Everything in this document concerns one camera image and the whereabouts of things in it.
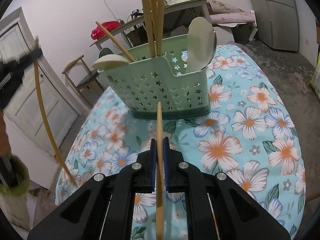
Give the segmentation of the floral blue tablecloth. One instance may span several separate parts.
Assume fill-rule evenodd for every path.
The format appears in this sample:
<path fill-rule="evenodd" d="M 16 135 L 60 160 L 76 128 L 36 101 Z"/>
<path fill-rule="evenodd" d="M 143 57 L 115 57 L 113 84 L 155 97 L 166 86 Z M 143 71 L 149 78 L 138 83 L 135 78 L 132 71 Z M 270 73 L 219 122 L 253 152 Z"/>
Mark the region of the floral blue tablecloth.
<path fill-rule="evenodd" d="M 203 172 L 225 172 L 295 237 L 305 204 L 305 168 L 295 125 L 279 94 L 233 44 L 217 47 L 207 79 L 210 112 L 166 120 L 163 134 L 170 147 Z M 154 120 L 134 118 L 106 89 L 71 146 L 69 173 L 61 172 L 56 185 L 56 205 L 94 174 L 110 176 L 135 162 L 156 135 Z"/>

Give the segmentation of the wooden chair dark seat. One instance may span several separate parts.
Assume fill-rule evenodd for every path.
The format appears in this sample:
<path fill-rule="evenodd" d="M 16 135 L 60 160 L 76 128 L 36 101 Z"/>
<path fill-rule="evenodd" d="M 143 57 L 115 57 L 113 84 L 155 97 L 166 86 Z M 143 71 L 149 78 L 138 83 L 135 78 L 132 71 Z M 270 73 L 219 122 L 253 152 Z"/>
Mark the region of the wooden chair dark seat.
<path fill-rule="evenodd" d="M 62 75 L 72 90 L 77 93 L 79 99 L 89 108 L 94 106 L 105 90 L 98 80 L 98 71 L 88 66 L 84 61 L 84 55 L 68 63 Z"/>

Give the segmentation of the white door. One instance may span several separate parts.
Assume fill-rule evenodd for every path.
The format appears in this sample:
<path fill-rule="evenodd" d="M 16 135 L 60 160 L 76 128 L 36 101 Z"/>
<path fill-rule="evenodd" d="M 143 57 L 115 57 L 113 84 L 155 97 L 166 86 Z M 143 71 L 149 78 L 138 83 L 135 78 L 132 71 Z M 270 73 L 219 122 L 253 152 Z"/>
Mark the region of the white door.
<path fill-rule="evenodd" d="M 35 38 L 21 8 L 1 20 L 2 60 L 17 58 L 31 51 L 34 45 Z M 39 59 L 39 84 L 50 129 L 56 144 L 61 145 L 78 116 L 85 115 L 88 111 L 68 91 L 45 57 Z M 37 147 L 55 157 L 40 112 L 34 66 L 29 66 L 24 72 L 23 84 L 5 112 Z"/>

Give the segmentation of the white ceramic soup spoon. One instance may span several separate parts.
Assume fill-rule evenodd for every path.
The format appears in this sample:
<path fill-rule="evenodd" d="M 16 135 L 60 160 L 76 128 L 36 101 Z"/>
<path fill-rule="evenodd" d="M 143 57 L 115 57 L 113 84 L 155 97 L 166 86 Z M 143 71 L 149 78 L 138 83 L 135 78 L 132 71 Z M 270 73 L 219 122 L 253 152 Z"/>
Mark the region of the white ceramic soup spoon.
<path fill-rule="evenodd" d="M 123 56 L 117 54 L 108 54 L 99 58 L 93 63 L 93 68 L 98 70 L 108 70 L 120 66 L 128 65 L 130 62 Z"/>

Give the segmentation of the green plastic utensil basket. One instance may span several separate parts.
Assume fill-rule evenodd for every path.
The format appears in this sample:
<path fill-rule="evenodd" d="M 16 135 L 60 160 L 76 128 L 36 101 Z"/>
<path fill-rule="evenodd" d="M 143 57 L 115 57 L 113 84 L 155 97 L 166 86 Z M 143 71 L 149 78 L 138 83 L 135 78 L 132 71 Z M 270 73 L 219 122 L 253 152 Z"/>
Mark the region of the green plastic utensil basket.
<path fill-rule="evenodd" d="M 135 62 L 100 70 L 109 86 L 142 119 L 157 118 L 157 103 L 165 119 L 187 119 L 210 111 L 206 69 L 187 73 L 182 59 L 187 55 L 187 36 L 165 38 L 163 54 L 151 57 L 147 44 L 129 49 Z"/>

